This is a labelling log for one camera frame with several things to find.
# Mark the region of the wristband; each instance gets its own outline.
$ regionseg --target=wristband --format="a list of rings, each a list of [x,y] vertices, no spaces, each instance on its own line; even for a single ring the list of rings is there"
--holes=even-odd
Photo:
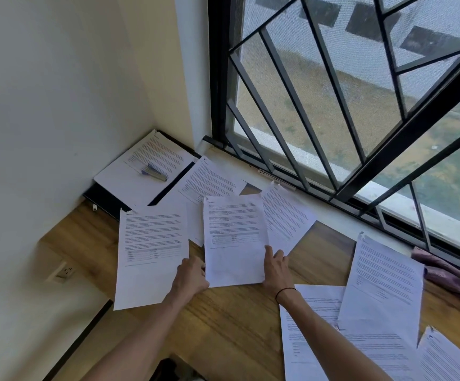
[[[280,292],[282,292],[283,290],[286,290],[286,289],[289,289],[289,288],[282,288],[281,290],[279,290],[276,294],[276,302],[277,302],[277,296],[279,295]]]

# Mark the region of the white wall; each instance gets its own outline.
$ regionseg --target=white wall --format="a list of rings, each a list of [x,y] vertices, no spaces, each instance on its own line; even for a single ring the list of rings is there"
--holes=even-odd
[[[36,241],[152,127],[117,0],[0,0],[0,380],[41,380],[106,301]]]
[[[118,0],[157,128],[191,148],[211,133],[207,0]]]

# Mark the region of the sheet of paper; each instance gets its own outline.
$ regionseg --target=sheet of paper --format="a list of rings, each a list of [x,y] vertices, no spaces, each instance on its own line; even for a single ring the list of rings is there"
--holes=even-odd
[[[203,246],[203,198],[239,195],[246,186],[242,179],[233,181],[219,166],[202,156],[196,164],[170,189],[160,203],[186,205],[188,236]]]
[[[269,243],[274,252],[288,255],[316,221],[315,214],[303,204],[297,194],[272,182],[261,193],[267,218]]]
[[[134,211],[147,206],[195,157],[153,130],[94,177],[94,180]],[[167,177],[161,182],[142,175],[151,163]]]
[[[163,301],[183,258],[189,258],[184,206],[149,206],[140,214],[121,210],[113,309]]]
[[[339,331],[348,341],[373,360],[392,379],[400,381],[422,379],[415,346],[409,345],[390,326],[380,324],[377,320],[340,320],[338,326]]]
[[[417,348],[427,381],[460,381],[460,349],[442,333],[428,326]]]
[[[268,235],[260,194],[205,197],[203,229],[211,288],[263,282]]]
[[[295,288],[324,320],[331,325],[336,323],[345,291],[344,286],[297,284]],[[328,380],[293,318],[282,306],[279,306],[279,314],[286,381]]]
[[[417,347],[423,274],[423,264],[361,233],[339,320],[388,321]]]

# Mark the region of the window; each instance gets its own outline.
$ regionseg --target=window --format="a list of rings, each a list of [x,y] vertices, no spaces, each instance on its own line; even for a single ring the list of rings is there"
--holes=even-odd
[[[338,19],[339,10],[341,5],[333,4],[323,0],[306,0],[308,9],[311,12],[311,18],[316,24],[327,25],[333,27],[335,21]],[[305,19],[306,13],[304,9],[300,10],[300,17]]]
[[[205,139],[460,266],[460,38],[439,3],[258,1],[209,0]]]
[[[439,50],[456,50],[460,47],[460,38],[430,29],[414,26],[401,44],[401,48],[419,55],[433,55]]]
[[[394,13],[389,18],[385,19],[385,28],[388,32],[390,32],[398,22],[399,16],[399,13]],[[370,38],[374,41],[383,41],[378,19],[376,18],[375,7],[373,5],[358,2],[346,26],[346,31],[363,38]]]
[[[289,0],[256,0],[257,5],[265,6],[269,9],[279,10]]]

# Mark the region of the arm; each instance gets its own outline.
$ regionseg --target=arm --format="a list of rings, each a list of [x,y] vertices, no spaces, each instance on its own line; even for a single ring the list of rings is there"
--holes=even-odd
[[[265,246],[265,281],[263,285],[273,297],[284,288],[294,288],[288,256]],[[291,315],[330,380],[389,380],[378,365],[350,343],[340,332],[316,314],[300,293],[286,289],[277,301]]]
[[[99,360],[83,381],[143,380],[177,315],[191,298],[208,288],[198,257],[184,258],[170,292],[152,315]]]

